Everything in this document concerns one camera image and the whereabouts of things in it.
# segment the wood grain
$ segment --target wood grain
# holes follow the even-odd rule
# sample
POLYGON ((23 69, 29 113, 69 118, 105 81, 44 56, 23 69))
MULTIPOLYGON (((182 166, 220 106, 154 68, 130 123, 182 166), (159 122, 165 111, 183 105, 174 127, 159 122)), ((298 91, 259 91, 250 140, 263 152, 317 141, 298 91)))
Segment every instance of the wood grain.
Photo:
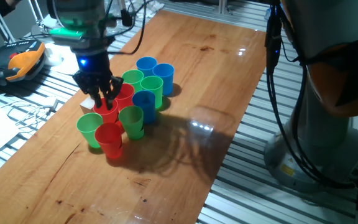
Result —
POLYGON ((115 75, 143 56, 175 67, 157 122, 108 161, 76 130, 76 93, 0 168, 0 223, 194 223, 265 68, 264 35, 160 11, 139 51, 111 60, 115 75))

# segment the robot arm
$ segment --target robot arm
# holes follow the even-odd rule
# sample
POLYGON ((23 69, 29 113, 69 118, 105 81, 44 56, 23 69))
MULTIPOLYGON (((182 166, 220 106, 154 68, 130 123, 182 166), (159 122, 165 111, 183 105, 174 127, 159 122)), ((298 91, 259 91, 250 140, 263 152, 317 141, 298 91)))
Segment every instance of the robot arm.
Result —
POLYGON ((53 40, 58 45, 70 46, 77 57, 79 71, 73 76, 74 80, 83 93, 94 99, 98 108, 102 105, 101 92, 109 110, 123 80, 114 77, 110 71, 107 49, 115 39, 106 36, 106 27, 115 26, 117 19, 122 19, 124 26, 133 27, 125 2, 114 1, 118 1, 121 9, 120 18, 108 14, 113 0, 110 0, 107 12, 103 0, 48 0, 47 3, 51 17, 63 27, 50 31, 53 40))

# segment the cup rim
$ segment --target cup rim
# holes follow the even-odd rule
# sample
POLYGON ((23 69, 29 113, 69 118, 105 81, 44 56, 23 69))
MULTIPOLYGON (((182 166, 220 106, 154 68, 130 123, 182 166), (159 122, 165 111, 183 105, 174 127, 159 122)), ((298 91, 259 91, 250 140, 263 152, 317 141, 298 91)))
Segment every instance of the cup rim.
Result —
POLYGON ((143 80, 143 78, 144 78, 143 72, 140 71, 140 70, 136 70, 136 69, 131 69, 131 70, 128 70, 128 71, 124 72, 121 77, 124 78, 124 75, 125 75, 127 72, 133 72, 133 71, 140 72, 140 73, 142 74, 142 78, 140 78, 140 80, 139 80, 139 81, 136 81, 136 82, 126 82, 126 81, 124 81, 124 83, 127 83, 127 84, 136 84, 136 83, 139 83, 139 82, 141 82, 141 81, 143 80))
POLYGON ((132 102, 133 102, 134 105, 135 105, 135 103, 134 103, 135 96, 140 95, 140 94, 144 94, 144 93, 153 95, 154 96, 154 102, 153 103, 155 104, 155 95, 154 95, 154 93, 152 91, 150 91, 150 90, 141 90, 141 91, 138 91, 137 93, 135 93, 134 96, 132 97, 132 102))
POLYGON ((154 66, 154 68, 153 68, 153 75, 155 75, 155 76, 157 76, 157 77, 169 77, 169 76, 171 76, 171 75, 173 75, 175 73, 175 67, 173 66, 173 65, 171 65, 171 64, 169 64, 169 63, 161 63, 161 64, 158 64, 158 65, 156 65, 156 66, 154 66), (170 73, 169 75, 156 75, 155 73, 154 73, 154 70, 155 70, 155 68, 157 68, 157 66, 159 66, 159 65, 169 65, 170 67, 172 67, 172 73, 170 73))
POLYGON ((135 123, 139 122, 139 121, 144 117, 144 112, 143 112, 142 108, 140 108, 139 106, 135 106, 135 105, 127 106, 127 107, 125 107, 124 109, 122 109, 121 112, 118 114, 118 120, 121 122, 121 124, 122 124, 122 121, 121 121, 121 119, 120 119, 120 116, 123 114, 123 111, 124 111, 125 109, 126 109, 126 110, 129 110, 129 109, 131 109, 131 108, 136 108, 137 110, 139 110, 139 111, 141 112, 142 115, 140 116, 140 118, 139 118, 137 121, 131 122, 131 123, 126 123, 126 124, 135 124, 135 123))
POLYGON ((82 131, 82 130, 80 130, 80 129, 78 128, 78 123, 80 122, 80 120, 83 119, 83 118, 86 117, 86 116, 91 116, 91 115, 92 115, 92 116, 95 116, 95 115, 99 116, 100 119, 101 119, 101 121, 102 121, 102 123, 103 123, 103 118, 102 118, 102 116, 101 116, 100 114, 98 114, 98 113, 87 113, 87 114, 84 114, 83 116, 81 116, 81 117, 78 119, 77 124, 76 124, 77 130, 79 130, 79 131, 82 132, 82 133, 91 133, 91 132, 97 130, 97 128, 98 128, 100 125, 99 125, 97 128, 95 128, 94 130, 91 130, 91 131, 82 131))
POLYGON ((153 59, 153 60, 155 61, 155 65, 154 65, 153 67, 151 67, 151 68, 140 68, 140 69, 142 69, 142 70, 151 70, 151 69, 153 69, 153 68, 158 64, 157 59, 155 59, 155 58, 153 58, 153 57, 142 57, 142 58, 139 58, 139 59, 136 61, 136 67, 139 68, 139 66, 137 65, 137 63, 138 63, 140 60, 146 59, 146 58, 151 58, 151 59, 153 59))
POLYGON ((118 98, 118 95, 116 96, 116 99, 115 100, 126 100, 126 99, 128 99, 128 98, 132 98, 133 96, 134 96, 134 94, 135 94, 135 88, 131 85, 131 84, 129 84, 129 83, 123 83, 123 84, 128 84, 128 85, 130 85, 131 87, 132 87, 132 94, 131 95, 129 95, 129 96, 127 96, 127 97, 125 97, 125 98, 118 98))
POLYGON ((119 131, 119 135, 116 136, 116 139, 115 139, 115 140, 117 141, 118 139, 120 139, 120 137, 121 137, 121 128, 120 128, 118 125, 116 125, 115 123, 104 123, 104 124, 100 125, 100 126, 96 129, 96 131, 94 132, 94 138, 95 138, 95 140, 96 140, 99 144, 111 144, 111 143, 113 143, 113 142, 109 142, 109 143, 101 142, 98 138, 96 138, 96 133, 98 132, 98 130, 100 130, 101 127, 105 127, 105 126, 112 126, 112 127, 114 127, 114 128, 117 128, 117 130, 119 131))
POLYGON ((140 83, 140 85, 141 85, 141 87, 142 87, 143 89, 149 90, 149 91, 158 90, 159 88, 161 88, 161 87, 163 86, 163 84, 164 84, 164 81, 162 80, 162 78, 161 78, 161 77, 158 77, 158 76, 155 76, 155 75, 152 75, 152 76, 149 76, 149 77, 144 78, 144 79, 141 81, 141 83, 140 83), (154 89, 144 88, 143 85, 142 85, 142 82, 143 82, 144 80, 150 79, 150 78, 158 78, 158 80, 161 81, 161 85, 158 86, 157 88, 154 88, 154 89))
POLYGON ((114 112, 116 112, 116 110, 118 110, 118 101, 116 99, 114 99, 113 103, 112 103, 112 108, 111 108, 111 111, 108 111, 107 113, 98 113, 95 111, 98 110, 99 108, 96 107, 96 105, 93 105, 93 111, 101 116, 105 116, 105 115, 109 115, 109 114, 112 114, 114 112))

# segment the blue plastic cup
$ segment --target blue plastic cup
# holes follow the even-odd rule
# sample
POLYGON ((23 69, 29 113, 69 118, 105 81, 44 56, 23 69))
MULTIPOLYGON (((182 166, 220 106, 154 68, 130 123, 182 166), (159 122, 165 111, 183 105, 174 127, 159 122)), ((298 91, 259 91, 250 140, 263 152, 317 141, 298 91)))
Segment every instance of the blue plastic cup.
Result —
POLYGON ((142 108, 144 123, 150 124, 155 121, 155 95, 148 90, 142 90, 135 93, 132 97, 135 106, 142 108))
POLYGON ((157 60, 153 57, 142 57, 136 62, 136 67, 143 72, 144 78, 153 75, 153 68, 157 65, 157 60))
POLYGON ((173 88, 173 73, 175 69, 168 63, 161 63, 153 68, 153 74, 162 78, 164 84, 162 86, 162 95, 171 94, 173 88))

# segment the red plastic cup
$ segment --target red plastic cup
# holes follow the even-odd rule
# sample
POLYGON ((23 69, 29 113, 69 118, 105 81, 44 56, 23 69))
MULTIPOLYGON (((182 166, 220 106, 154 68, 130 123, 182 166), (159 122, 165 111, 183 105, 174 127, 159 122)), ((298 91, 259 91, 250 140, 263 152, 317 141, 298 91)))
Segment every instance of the red plastic cup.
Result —
POLYGON ((134 96, 135 89, 131 84, 123 83, 121 91, 119 92, 116 100, 118 102, 118 110, 122 111, 127 106, 132 106, 132 97, 134 96))
POLYGON ((122 154, 121 128, 114 123, 105 123, 97 128, 94 138, 107 158, 116 159, 122 154))
POLYGON ((118 102, 114 100, 112 103, 111 110, 107 110, 106 102, 104 98, 102 100, 102 106, 97 108, 96 105, 93 106, 93 111, 97 114, 100 114, 103 118, 103 123, 115 123, 118 119, 118 102))

